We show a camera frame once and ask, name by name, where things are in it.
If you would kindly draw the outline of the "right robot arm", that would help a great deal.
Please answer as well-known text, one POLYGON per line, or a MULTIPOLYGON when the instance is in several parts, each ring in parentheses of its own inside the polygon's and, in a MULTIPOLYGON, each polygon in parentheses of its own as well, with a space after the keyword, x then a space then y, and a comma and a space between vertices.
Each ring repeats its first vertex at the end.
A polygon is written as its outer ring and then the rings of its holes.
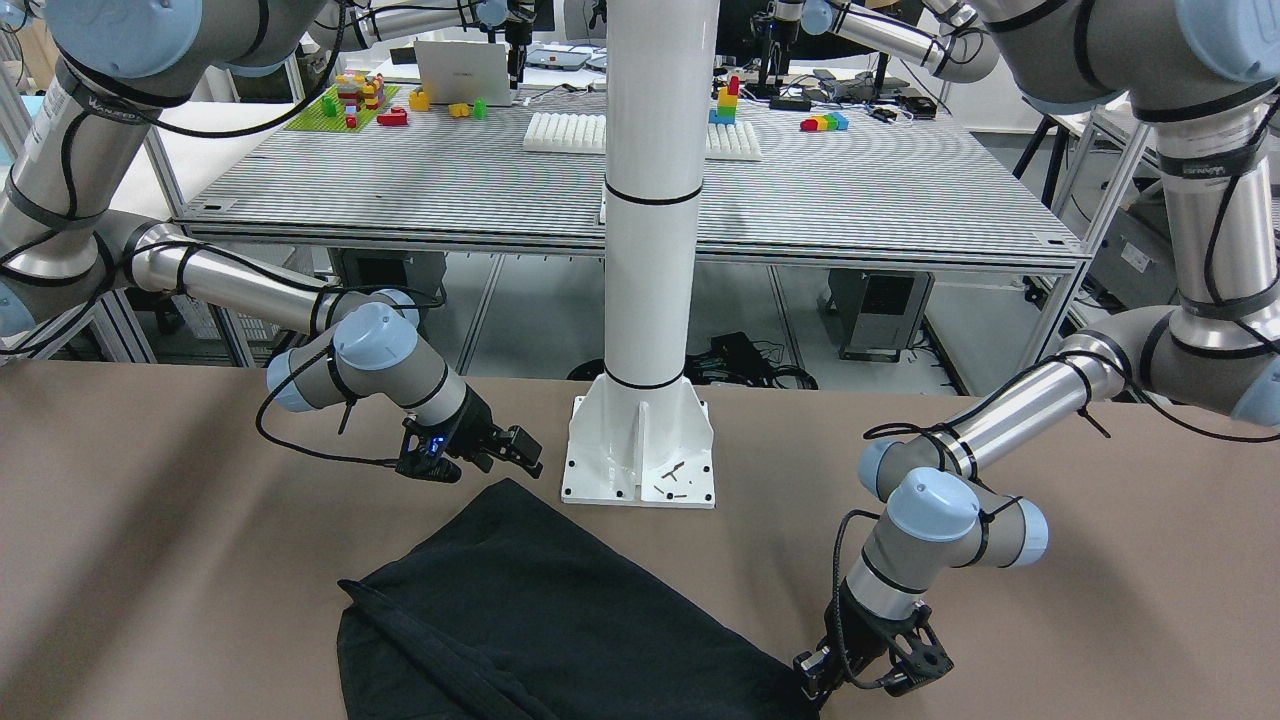
POLYGON ((33 331, 125 287, 182 293, 308 337, 268 369, 293 413, 383 396, 404 414, 404 477, 452 483, 461 464, 541 473, 541 446, 502 428, 430 346, 433 299, 403 286, 352 290, 200 242, 110 202, 161 114, 205 70, 271 69, 303 35, 340 51, 364 17, 349 1, 46 1, 56 74, 3 183, 3 334, 33 331))

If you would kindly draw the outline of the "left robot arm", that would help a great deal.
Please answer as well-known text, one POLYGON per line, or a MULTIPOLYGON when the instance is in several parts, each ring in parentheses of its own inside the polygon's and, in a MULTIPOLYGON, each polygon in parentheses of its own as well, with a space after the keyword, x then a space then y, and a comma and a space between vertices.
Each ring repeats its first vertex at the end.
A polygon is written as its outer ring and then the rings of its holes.
POLYGON ((1268 123, 1277 110, 1275 1, 931 1, 940 36, 808 1, 803 28, 890 53, 956 83, 1002 58, 1027 101, 1074 114, 1126 95, 1153 133, 1179 302, 1070 334, 970 410, 867 433, 861 484, 884 502, 849 570, 833 565, 826 635, 794 662, 810 701, 887 657, 869 683, 905 694, 952 664, 923 594, 946 568, 1021 566, 1048 543, 1030 501, 979 474, 1061 419, 1123 391, 1277 427, 1277 250, 1268 123))

